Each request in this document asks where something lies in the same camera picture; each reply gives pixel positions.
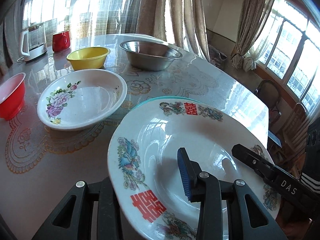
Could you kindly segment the red plastic bowl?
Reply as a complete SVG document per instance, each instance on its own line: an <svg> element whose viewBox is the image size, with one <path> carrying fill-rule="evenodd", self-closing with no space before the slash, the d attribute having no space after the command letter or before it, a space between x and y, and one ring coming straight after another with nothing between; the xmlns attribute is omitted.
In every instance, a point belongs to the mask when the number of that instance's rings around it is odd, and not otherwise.
<svg viewBox="0 0 320 240"><path fill-rule="evenodd" d="M0 117L10 120L15 117L24 106L25 73L19 73L1 85Z"/></svg>

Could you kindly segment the stainless steel basin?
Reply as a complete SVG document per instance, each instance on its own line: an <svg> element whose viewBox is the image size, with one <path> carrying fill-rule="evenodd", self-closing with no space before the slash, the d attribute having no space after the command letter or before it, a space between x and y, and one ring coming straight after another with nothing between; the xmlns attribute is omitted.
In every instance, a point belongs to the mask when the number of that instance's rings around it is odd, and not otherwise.
<svg viewBox="0 0 320 240"><path fill-rule="evenodd" d="M125 41L120 48L125 51L133 67L153 72L163 71L182 58L178 50L151 41Z"/></svg>

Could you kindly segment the dark wooden chair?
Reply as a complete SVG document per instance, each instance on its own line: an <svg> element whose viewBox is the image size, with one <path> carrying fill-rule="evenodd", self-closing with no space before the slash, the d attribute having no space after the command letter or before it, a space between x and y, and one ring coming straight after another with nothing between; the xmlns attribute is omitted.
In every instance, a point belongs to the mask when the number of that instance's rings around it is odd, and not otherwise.
<svg viewBox="0 0 320 240"><path fill-rule="evenodd" d="M281 117L278 105L281 100L279 88L271 80L263 80L254 92L267 107L269 127L273 126Z"/></svg>

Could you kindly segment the white floral deep plate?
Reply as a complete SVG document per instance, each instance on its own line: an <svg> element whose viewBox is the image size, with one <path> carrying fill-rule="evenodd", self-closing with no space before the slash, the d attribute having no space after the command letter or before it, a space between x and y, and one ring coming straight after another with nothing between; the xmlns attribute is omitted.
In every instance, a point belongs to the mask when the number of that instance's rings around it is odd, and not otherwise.
<svg viewBox="0 0 320 240"><path fill-rule="evenodd" d="M52 82L41 94L37 115L58 131L79 131L111 116L124 102L127 84L103 69L71 72Z"/></svg>

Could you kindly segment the teal plate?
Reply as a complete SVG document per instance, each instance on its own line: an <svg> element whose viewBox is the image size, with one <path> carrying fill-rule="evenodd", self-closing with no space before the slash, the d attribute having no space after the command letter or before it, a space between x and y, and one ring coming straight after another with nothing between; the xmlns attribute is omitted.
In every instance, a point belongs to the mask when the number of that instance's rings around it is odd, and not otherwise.
<svg viewBox="0 0 320 240"><path fill-rule="evenodd" d="M142 101L141 103L135 105L135 107L133 107L130 111L132 111L134 109L137 109L138 107L146 104L147 102L151 102L151 101L155 101L155 100L163 100L163 99L182 99L182 100L189 100L189 101L196 102L196 103L202 103L200 101L197 101L197 100L194 100L194 99L191 99L191 98L186 98L186 97L183 97L183 96L175 96L175 95L172 95L172 96L158 96L158 97L149 98L149 99L147 99L145 101Z"/></svg>

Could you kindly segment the beige curtain right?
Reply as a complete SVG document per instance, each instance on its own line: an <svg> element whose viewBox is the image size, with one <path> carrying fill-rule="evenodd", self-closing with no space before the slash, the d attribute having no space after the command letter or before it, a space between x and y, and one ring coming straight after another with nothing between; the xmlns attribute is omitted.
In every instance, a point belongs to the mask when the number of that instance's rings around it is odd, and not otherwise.
<svg viewBox="0 0 320 240"><path fill-rule="evenodd" d="M243 0L238 24L236 44L231 55L235 69L244 69L244 58L248 55L254 61L268 47L262 33L272 11L275 0Z"/></svg>

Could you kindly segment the beige curtain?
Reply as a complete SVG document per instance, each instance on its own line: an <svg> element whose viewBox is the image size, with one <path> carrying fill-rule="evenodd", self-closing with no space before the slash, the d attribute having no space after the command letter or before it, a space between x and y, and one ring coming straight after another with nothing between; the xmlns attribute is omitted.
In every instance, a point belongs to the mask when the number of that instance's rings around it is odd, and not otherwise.
<svg viewBox="0 0 320 240"><path fill-rule="evenodd" d="M235 69L244 69L244 58L248 55L254 61L268 47L262 33L272 11L275 0L243 0L238 24L236 44L231 55Z"/></svg>
<svg viewBox="0 0 320 240"><path fill-rule="evenodd" d="M210 60L202 0L140 0L136 33Z"/></svg>

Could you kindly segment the yellow plastic bowl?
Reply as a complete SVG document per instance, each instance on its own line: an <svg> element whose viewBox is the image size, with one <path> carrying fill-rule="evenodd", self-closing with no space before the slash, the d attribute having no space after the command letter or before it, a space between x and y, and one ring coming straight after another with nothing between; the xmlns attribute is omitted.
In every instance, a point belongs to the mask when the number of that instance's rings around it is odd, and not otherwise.
<svg viewBox="0 0 320 240"><path fill-rule="evenodd" d="M99 69L111 51L105 47L86 47L69 53L66 57L74 70Z"/></svg>

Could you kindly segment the red mug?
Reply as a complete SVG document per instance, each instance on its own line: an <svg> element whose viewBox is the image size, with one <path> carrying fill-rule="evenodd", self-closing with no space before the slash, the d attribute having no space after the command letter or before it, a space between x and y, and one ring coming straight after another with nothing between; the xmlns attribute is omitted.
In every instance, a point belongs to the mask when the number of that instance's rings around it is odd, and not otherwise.
<svg viewBox="0 0 320 240"><path fill-rule="evenodd" d="M56 33L53 35L52 40L52 50L53 52L60 52L65 49L68 49L71 45L69 31L64 30L60 33Z"/></svg>

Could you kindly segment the white electric kettle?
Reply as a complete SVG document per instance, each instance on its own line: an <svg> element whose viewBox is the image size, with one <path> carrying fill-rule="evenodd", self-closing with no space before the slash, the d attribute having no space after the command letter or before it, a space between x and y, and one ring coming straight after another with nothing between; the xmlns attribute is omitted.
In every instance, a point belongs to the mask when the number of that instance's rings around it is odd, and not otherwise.
<svg viewBox="0 0 320 240"><path fill-rule="evenodd" d="M33 61L47 52L44 23L34 23L22 30L19 50L24 62Z"/></svg>

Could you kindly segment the beige curtain centre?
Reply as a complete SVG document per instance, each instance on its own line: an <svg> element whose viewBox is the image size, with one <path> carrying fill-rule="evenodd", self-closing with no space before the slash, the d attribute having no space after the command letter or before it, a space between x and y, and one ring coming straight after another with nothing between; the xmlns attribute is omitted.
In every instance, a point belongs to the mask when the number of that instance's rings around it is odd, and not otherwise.
<svg viewBox="0 0 320 240"><path fill-rule="evenodd" d="M210 60L202 0L140 0L136 33Z"/></svg>

